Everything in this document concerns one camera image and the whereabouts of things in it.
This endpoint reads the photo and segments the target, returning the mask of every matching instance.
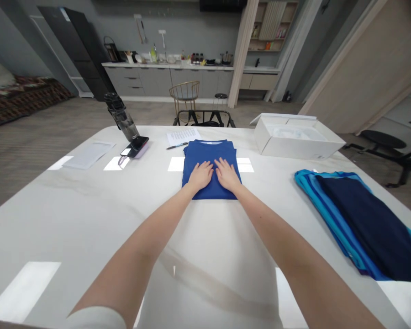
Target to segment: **folded blue shirt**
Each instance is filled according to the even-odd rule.
[[[364,275],[370,275],[378,281],[388,281],[386,277],[374,262],[367,256],[361,244],[356,239],[350,227],[342,217],[338,208],[333,204],[331,199],[324,193],[316,176],[321,177],[348,177],[360,181],[363,186],[371,192],[370,188],[362,182],[361,178],[355,173],[334,172],[334,173],[316,173],[309,170],[300,170],[295,173],[295,181],[306,192],[310,200],[320,212],[338,246],[345,256],[349,257],[359,272]]]
[[[405,224],[361,182],[347,177],[316,179],[381,272],[411,282],[411,236]]]
[[[226,159],[229,165],[234,165],[234,169],[241,180],[239,169],[236,161],[236,150],[232,142],[227,140],[221,141],[201,141],[194,140],[189,142],[189,145],[184,148],[185,160],[183,170],[183,186],[189,181],[190,174],[195,168],[196,164],[202,164],[204,161],[210,161],[213,163],[213,168],[216,167],[214,160],[219,158]],[[193,197],[195,200],[200,199],[229,199],[235,200],[236,197],[229,190],[222,187],[216,176],[216,170],[213,171],[213,176],[209,185]]]

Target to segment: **forearm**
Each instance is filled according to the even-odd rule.
[[[71,313],[105,306],[116,310],[131,328],[155,261],[196,192],[186,184],[155,210],[116,251]]]
[[[187,183],[144,221],[125,242],[128,249],[155,261],[174,233],[197,190]]]
[[[285,220],[244,186],[234,194],[288,280],[311,329],[383,328],[326,260]]]

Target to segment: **black pen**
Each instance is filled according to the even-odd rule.
[[[170,147],[168,147],[167,149],[174,149],[174,148],[176,148],[176,147],[183,146],[183,145],[187,145],[187,144],[189,144],[189,142],[181,143],[181,144],[174,145],[174,146],[170,146]]]

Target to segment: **refrigerator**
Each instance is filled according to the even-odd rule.
[[[95,99],[115,89],[102,63],[108,53],[85,15],[65,7],[38,6],[39,11],[84,79]]]

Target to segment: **dark navy clothing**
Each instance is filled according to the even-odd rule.
[[[204,161],[210,161],[213,163],[213,168],[216,168],[214,160],[219,158],[226,159],[229,165],[234,165],[234,169],[241,179],[239,169],[236,161],[236,150],[233,147],[233,143],[227,140],[222,141],[200,141],[194,140],[189,142],[189,145],[184,148],[185,160],[183,170],[183,186],[189,181],[190,174],[195,168],[196,164],[202,164]],[[235,200],[236,197],[229,190],[223,188],[216,176],[216,170],[213,171],[213,176],[209,185],[193,197],[195,200],[200,199],[231,199]]]
[[[358,180],[316,179],[380,271],[396,281],[411,281],[411,231],[399,218]]]

